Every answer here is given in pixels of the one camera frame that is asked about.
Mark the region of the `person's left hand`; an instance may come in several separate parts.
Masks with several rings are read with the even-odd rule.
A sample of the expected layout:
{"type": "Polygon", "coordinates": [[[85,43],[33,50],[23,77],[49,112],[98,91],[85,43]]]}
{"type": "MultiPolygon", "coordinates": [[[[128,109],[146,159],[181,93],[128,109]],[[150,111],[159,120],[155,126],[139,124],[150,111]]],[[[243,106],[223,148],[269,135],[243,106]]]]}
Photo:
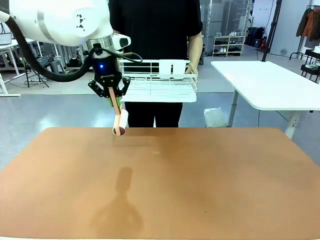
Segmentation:
{"type": "Polygon", "coordinates": [[[197,67],[190,61],[188,64],[188,68],[185,71],[186,74],[197,74],[198,73],[198,69],[197,67]]]}

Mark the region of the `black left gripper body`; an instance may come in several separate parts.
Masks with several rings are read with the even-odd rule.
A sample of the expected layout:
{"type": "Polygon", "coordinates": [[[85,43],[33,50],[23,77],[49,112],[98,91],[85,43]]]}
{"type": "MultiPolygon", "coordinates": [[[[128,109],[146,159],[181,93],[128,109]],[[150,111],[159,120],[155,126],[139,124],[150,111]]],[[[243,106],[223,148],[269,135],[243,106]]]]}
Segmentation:
{"type": "Polygon", "coordinates": [[[118,88],[122,78],[117,58],[110,55],[103,58],[91,58],[90,63],[94,78],[89,82],[90,88],[118,88]]]}

